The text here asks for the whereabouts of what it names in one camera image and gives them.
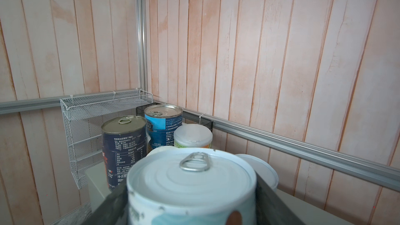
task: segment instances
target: white mesh shelf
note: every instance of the white mesh shelf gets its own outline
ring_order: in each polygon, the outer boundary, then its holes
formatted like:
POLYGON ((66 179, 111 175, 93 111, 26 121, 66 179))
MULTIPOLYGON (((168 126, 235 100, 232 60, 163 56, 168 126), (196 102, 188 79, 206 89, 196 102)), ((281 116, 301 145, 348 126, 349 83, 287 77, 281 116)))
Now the white mesh shelf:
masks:
POLYGON ((103 160, 101 125, 114 117, 136 115, 136 107, 153 103, 153 94, 141 89, 71 96, 60 99, 71 172, 80 189, 87 184, 85 170, 103 160))

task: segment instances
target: horizontal metal rail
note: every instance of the horizontal metal rail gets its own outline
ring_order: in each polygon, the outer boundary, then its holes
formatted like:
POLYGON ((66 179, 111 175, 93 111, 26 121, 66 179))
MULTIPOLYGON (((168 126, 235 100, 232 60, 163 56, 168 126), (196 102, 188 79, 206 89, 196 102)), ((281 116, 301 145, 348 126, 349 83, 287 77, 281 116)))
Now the horizontal metal rail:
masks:
MULTIPOLYGON (((60 98, 42 98, 0 103, 0 114, 60 106, 60 98)), ((184 109, 185 112, 213 121, 214 128, 256 142, 258 144, 294 155, 310 162, 400 191, 400 170, 380 163, 353 157, 312 144, 284 138, 266 131, 230 122, 225 119, 184 109)))

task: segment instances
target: wall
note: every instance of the wall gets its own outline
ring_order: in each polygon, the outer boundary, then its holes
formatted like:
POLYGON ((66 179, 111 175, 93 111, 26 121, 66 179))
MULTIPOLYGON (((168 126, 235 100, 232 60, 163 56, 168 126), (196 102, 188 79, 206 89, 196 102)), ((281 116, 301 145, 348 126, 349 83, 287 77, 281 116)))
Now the wall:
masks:
MULTIPOLYGON (((134 0, 0 0, 0 101, 138 86, 134 0)), ((0 223, 50 224, 84 202, 60 108, 0 115, 0 223)))
MULTIPOLYGON (((160 100, 400 168, 400 0, 147 0, 160 100)), ((355 224, 398 224, 400 193, 214 131, 281 190, 355 224)))

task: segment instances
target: progresso soup can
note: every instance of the progresso soup can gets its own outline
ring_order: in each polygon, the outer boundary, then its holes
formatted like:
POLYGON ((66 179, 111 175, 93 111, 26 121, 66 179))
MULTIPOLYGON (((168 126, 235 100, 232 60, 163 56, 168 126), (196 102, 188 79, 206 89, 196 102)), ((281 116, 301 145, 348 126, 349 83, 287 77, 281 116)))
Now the progresso soup can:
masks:
POLYGON ((146 156, 146 120, 137 116, 118 117, 103 123, 101 128, 107 183, 113 190, 133 164, 146 156))
POLYGON ((131 225, 255 225, 256 173, 228 152, 171 149, 127 175, 131 225))
POLYGON ((150 150, 174 145, 174 131, 182 125, 182 108, 172 104, 149 106, 144 110, 147 120, 147 134, 150 137, 150 150))

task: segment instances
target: vertical metal post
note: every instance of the vertical metal post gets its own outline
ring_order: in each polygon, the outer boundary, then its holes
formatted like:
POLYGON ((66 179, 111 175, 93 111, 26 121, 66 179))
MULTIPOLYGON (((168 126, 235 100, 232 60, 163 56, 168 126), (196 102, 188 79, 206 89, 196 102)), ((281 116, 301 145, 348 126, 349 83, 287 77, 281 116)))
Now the vertical metal post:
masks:
POLYGON ((147 91, 147 52, 146 52, 146 2, 136 0, 136 26, 138 31, 139 87, 147 91))

